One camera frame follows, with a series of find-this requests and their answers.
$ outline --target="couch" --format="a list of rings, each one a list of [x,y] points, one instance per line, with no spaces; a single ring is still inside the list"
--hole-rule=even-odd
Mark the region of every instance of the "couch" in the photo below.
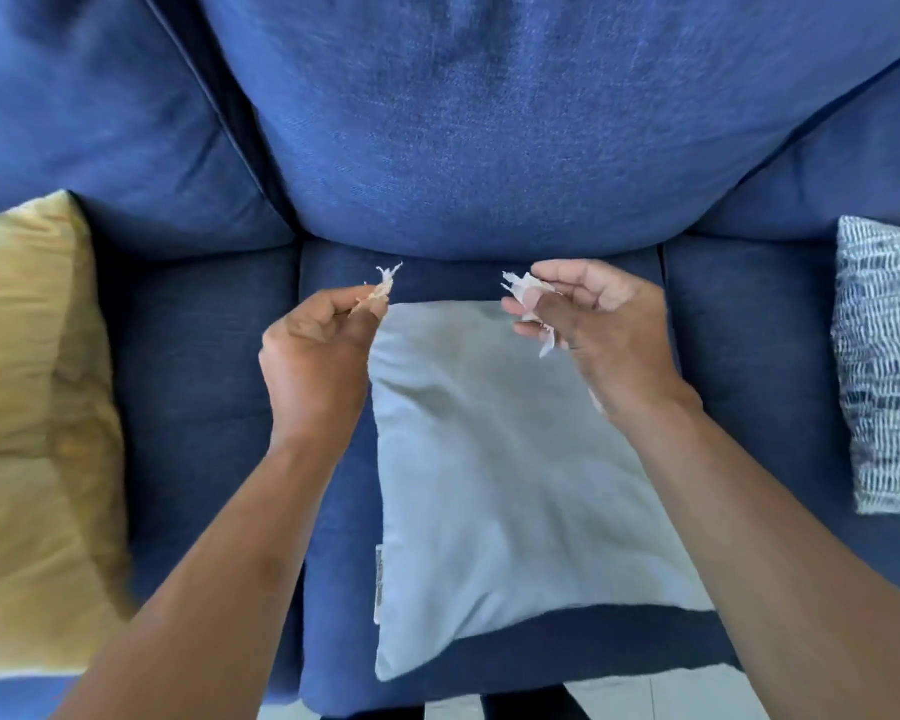
[[[265,328],[403,261],[396,302],[600,257],[666,289],[706,409],[900,587],[854,513],[828,327],[841,215],[900,225],[900,0],[0,0],[0,210],[74,192],[146,599],[264,454]],[[714,613],[554,612],[373,673],[370,408],[267,702],[345,715],[719,664]],[[45,717],[72,679],[0,681]]]

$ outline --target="person's left arm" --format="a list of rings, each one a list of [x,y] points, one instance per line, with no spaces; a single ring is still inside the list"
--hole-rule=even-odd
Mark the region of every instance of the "person's left arm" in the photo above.
[[[366,300],[372,291],[319,292],[266,331],[269,452],[55,720],[256,718],[317,512],[367,397],[387,311]]]

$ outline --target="mustard yellow throw pillow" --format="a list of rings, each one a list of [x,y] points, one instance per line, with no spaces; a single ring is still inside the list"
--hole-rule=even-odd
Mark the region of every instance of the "mustard yellow throw pillow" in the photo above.
[[[0,677],[76,674],[132,615],[123,439],[84,217],[0,215]]]

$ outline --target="black pants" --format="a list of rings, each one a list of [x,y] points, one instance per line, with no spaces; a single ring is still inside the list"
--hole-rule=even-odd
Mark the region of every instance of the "black pants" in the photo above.
[[[530,692],[511,692],[480,697],[486,720],[589,720],[562,684]],[[361,712],[350,720],[423,720],[423,707],[401,707]]]

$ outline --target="light blue pillow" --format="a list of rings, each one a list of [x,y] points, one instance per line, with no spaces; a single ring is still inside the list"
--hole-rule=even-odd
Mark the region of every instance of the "light blue pillow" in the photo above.
[[[900,513],[900,228],[844,216],[833,343],[857,511]]]
[[[555,610],[713,610],[569,355],[541,360],[511,320],[495,302],[394,305],[374,342],[380,680]]]

